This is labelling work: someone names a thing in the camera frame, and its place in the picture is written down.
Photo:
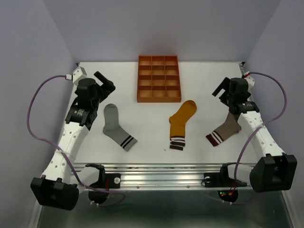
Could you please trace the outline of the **taupe maroon-cuffed sock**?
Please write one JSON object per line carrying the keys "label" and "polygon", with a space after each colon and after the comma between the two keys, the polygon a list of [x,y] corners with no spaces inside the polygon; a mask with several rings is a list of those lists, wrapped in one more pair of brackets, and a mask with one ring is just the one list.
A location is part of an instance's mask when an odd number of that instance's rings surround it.
{"label": "taupe maroon-cuffed sock", "polygon": [[241,131],[241,126],[235,120],[233,114],[228,113],[225,122],[210,134],[206,135],[206,138],[212,146],[215,147],[237,134],[239,131]]}

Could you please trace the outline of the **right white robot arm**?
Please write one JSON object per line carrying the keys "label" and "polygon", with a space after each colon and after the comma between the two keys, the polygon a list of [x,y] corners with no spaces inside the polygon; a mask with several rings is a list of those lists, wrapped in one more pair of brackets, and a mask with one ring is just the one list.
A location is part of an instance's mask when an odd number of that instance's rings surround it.
{"label": "right white robot arm", "polygon": [[207,135],[208,140],[217,146],[230,137],[229,131],[238,133],[242,130],[248,136],[245,144],[252,145],[258,159],[253,167],[242,164],[240,158],[224,163],[218,179],[233,189],[249,184],[258,193],[289,190],[297,160],[278,146],[263,122],[258,106],[249,100],[249,90],[254,83],[249,73],[241,78],[226,77],[213,92],[213,96],[217,96],[224,90],[219,99],[228,107],[228,115],[218,129]]}

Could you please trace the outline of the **grey striped sock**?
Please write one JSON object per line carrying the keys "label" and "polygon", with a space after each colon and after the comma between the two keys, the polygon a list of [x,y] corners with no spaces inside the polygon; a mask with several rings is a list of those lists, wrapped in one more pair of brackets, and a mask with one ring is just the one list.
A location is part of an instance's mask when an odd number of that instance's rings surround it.
{"label": "grey striped sock", "polygon": [[116,105],[107,104],[104,107],[104,121],[103,133],[114,140],[126,152],[137,143],[137,140],[120,126]]}

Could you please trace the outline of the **orange compartment tray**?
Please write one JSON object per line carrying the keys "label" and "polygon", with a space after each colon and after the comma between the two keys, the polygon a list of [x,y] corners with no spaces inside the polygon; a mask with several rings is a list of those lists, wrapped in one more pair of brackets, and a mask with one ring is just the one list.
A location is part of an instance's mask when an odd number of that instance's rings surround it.
{"label": "orange compartment tray", "polygon": [[179,103],[181,81],[177,56],[139,55],[137,102]]}

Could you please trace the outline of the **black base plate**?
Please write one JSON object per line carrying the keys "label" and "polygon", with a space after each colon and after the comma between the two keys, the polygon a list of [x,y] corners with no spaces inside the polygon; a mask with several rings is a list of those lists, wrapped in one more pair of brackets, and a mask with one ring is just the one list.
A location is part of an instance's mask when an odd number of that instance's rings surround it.
{"label": "black base plate", "polygon": [[96,189],[119,189],[121,185],[121,175],[119,173],[105,173],[99,175],[98,181],[91,184],[90,187]]}
{"label": "black base plate", "polygon": [[224,181],[219,172],[204,173],[201,184],[206,188],[228,187],[227,182]]}

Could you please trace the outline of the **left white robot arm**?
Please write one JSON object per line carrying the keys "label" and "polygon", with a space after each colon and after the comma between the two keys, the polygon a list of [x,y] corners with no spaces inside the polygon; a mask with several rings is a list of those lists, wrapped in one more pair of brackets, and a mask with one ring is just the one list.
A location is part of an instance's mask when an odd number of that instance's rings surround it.
{"label": "left white robot arm", "polygon": [[73,166],[80,146],[97,118],[99,104],[115,90],[113,82],[100,72],[96,71],[94,76],[88,78],[81,67],[71,76],[65,76],[76,85],[76,98],[67,112],[59,143],[54,144],[56,150],[49,165],[41,177],[33,178],[30,184],[42,206],[72,210],[85,189],[105,184],[103,165],[89,163],[79,173]]}

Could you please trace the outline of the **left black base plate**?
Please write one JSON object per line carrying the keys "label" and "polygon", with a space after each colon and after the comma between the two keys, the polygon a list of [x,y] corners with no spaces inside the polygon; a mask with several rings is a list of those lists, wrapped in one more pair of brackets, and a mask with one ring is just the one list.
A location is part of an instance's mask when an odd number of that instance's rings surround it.
{"label": "left black base plate", "polygon": [[96,189],[119,189],[121,185],[121,175],[119,173],[105,173],[99,175],[98,181],[91,184],[90,187]]}

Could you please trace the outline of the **aluminium rail frame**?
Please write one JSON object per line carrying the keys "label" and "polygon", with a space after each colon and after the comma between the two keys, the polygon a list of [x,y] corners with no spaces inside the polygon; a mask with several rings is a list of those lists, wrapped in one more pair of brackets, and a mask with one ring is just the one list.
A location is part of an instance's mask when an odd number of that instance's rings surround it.
{"label": "aluminium rail frame", "polygon": [[[181,102],[139,103],[138,62],[82,62],[79,66],[85,69],[88,78],[94,78],[94,73],[99,71],[116,87],[99,104],[97,118],[73,164],[77,173],[87,164],[95,163],[103,165],[106,173],[121,175],[119,189],[92,187],[83,191],[88,193],[92,205],[119,204],[127,192],[215,190],[215,200],[230,208],[241,204],[240,189],[253,190],[249,184],[236,189],[206,188],[201,181],[204,173],[220,173],[224,163],[236,162],[238,158],[251,167],[258,161],[252,145],[245,144],[248,136],[242,130],[215,147],[206,138],[228,115],[228,107],[219,99],[224,90],[216,97],[212,95],[214,90],[224,78],[241,78],[246,73],[256,84],[255,72],[243,72],[237,62],[179,62]],[[169,118],[188,100],[196,103],[197,110],[186,123],[185,147],[183,151],[170,149]],[[107,104],[117,106],[120,126],[137,140],[128,152],[103,133]],[[266,193],[255,192],[255,198]]]}

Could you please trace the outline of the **mustard yellow sock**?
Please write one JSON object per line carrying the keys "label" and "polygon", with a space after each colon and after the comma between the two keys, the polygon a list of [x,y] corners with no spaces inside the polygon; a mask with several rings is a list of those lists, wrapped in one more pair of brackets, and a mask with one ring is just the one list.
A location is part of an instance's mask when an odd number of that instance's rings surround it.
{"label": "mustard yellow sock", "polygon": [[196,110],[196,103],[188,100],[169,118],[169,123],[171,124],[170,149],[183,151],[185,147],[186,123],[195,114]]}

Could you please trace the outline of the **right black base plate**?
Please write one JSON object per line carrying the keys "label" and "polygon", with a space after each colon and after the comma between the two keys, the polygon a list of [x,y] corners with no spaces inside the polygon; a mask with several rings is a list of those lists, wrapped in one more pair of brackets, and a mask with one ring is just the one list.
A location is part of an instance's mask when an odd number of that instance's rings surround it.
{"label": "right black base plate", "polygon": [[206,188],[228,187],[227,182],[224,181],[219,172],[204,173],[201,184]]}

